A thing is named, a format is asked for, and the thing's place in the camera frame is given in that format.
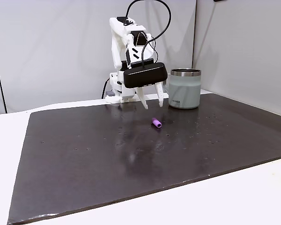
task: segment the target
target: purple cylinder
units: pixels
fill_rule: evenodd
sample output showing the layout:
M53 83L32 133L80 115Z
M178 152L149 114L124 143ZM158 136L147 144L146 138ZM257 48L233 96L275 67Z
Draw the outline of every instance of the purple cylinder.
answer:
M152 118L152 123L154 124L155 127L161 128L161 122L159 122L156 118Z

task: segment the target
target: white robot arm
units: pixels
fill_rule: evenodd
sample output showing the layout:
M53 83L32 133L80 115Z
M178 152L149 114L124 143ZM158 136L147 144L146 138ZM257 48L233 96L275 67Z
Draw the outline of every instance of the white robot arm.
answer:
M116 73L110 74L110 83L114 94L121 98L122 102L129 101L133 98L135 93L147 109L147 103L144 97L142 87L127 88L124 84L124 71L131 69L133 65L137 65L137 62L141 62L141 53L144 45L148 40L152 39L151 34L146 33L146 29L143 26L139 26L134 20L128 18L126 20L129 25L124 26L124 17L117 17L110 19L111 33L112 33L112 45L111 52L114 62L114 67L117 70ZM121 52L125 52L126 60L121 60ZM144 49L143 59L146 61L152 57L154 49L151 45L147 45ZM154 83L157 90L159 105L163 105L163 90L162 82Z

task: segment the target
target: black work surface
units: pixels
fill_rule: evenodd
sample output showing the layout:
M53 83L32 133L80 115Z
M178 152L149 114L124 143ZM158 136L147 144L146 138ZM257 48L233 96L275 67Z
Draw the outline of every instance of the black work surface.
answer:
M281 116L215 94L31 114L8 223L151 194L281 158ZM161 129L151 125L159 119Z

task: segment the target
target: stainless steel rim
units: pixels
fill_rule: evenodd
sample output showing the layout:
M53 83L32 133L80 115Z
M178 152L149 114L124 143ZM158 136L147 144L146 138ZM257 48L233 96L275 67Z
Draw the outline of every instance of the stainless steel rim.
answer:
M173 76L201 76L201 70L190 68L172 69L170 74Z

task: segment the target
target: gray insulated tumbler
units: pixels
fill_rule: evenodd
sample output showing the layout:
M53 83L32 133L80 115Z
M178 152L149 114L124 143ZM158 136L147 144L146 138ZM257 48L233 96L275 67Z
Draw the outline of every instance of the gray insulated tumbler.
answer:
M173 69L163 88L169 95L169 105L178 109L193 109L200 104L201 71Z

